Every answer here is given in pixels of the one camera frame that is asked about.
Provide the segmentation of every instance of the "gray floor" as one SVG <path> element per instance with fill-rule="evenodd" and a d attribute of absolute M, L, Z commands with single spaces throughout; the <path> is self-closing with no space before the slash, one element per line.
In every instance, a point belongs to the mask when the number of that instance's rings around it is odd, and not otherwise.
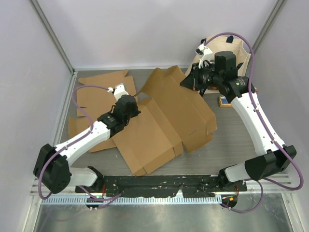
<path fill-rule="evenodd" d="M 136 90 L 145 83 L 152 70 L 130 70 L 128 75 L 134 77 Z M 111 71 L 78 72 L 77 79 Z M 190 154 L 184 152 L 152 174 L 218 174 L 221 168 L 243 162 L 255 157 L 251 138 L 240 117 L 232 108 L 218 106 L 218 94 L 206 94 L 205 101 L 217 117 L 218 130 L 214 139 Z M 70 104 L 68 115 L 76 116 L 76 108 Z M 68 125 L 65 124 L 62 141 L 68 140 Z M 94 166 L 105 175 L 130 175 L 126 162 L 117 148 L 87 153 L 81 156 L 73 167 Z"/>
<path fill-rule="evenodd" d="M 259 195 L 239 196 L 238 209 L 249 209 Z M 291 232 L 280 194 L 265 195 L 255 211 L 239 214 L 219 205 L 109 206 L 82 212 L 84 205 L 43 205 L 35 232 Z"/>

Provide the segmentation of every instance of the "flattened cardboard box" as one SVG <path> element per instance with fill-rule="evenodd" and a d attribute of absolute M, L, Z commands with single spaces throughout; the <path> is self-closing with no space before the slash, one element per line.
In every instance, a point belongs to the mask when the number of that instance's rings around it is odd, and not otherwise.
<path fill-rule="evenodd" d="M 81 78 L 82 84 L 105 87 L 125 83 L 127 91 L 135 95 L 132 77 L 127 71 Z M 155 69 L 141 92 L 151 99 L 138 102 L 141 114 L 132 118 L 125 129 L 90 152 L 117 146 L 130 170 L 135 175 L 150 174 L 155 169 L 183 152 L 182 143 L 190 152 L 202 147 L 217 129 L 214 113 L 197 92 L 180 87 L 184 74 L 177 66 L 167 72 Z M 92 88 L 77 93 L 77 102 L 85 107 L 93 120 L 115 104 L 112 94 Z M 86 118 L 69 119 L 69 135 L 75 136 L 89 126 Z"/>

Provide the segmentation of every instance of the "open cardboard box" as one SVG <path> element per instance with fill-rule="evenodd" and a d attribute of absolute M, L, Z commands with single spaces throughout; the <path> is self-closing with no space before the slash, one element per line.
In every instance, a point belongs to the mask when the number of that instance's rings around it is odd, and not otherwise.
<path fill-rule="evenodd" d="M 130 95 L 135 95 L 133 77 L 126 77 L 127 70 L 80 78 L 85 85 L 113 87 L 126 85 Z M 131 172 L 135 175 L 150 174 L 183 152 L 208 143 L 217 129 L 216 117 L 199 93 L 180 86 L 185 78 L 179 67 L 167 72 L 155 69 L 138 92 L 147 98 L 138 101 L 141 113 L 130 120 L 125 129 L 113 138 L 95 146 L 90 152 L 116 146 Z M 77 102 L 96 120 L 109 111 L 116 100 L 102 89 L 83 88 L 77 92 Z M 89 127 L 87 118 L 69 118 L 69 135 L 73 137 Z"/>

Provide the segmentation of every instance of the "white wall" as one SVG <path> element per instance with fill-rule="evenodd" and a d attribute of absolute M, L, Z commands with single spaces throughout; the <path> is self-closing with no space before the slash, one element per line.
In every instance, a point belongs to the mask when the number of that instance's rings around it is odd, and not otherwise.
<path fill-rule="evenodd" d="M 307 0 L 287 1 L 256 53 L 253 77 L 269 121 L 287 145 L 296 147 L 295 160 L 305 179 L 297 192 L 304 218 L 309 213 L 308 9 Z M 298 185 L 292 165 L 288 172 Z"/>
<path fill-rule="evenodd" d="M 276 0 L 38 0 L 75 68 L 188 65 L 202 38 L 251 43 Z"/>
<path fill-rule="evenodd" d="M 22 231 L 39 149 L 52 143 L 70 74 L 26 0 L 0 7 L 0 227 Z"/>

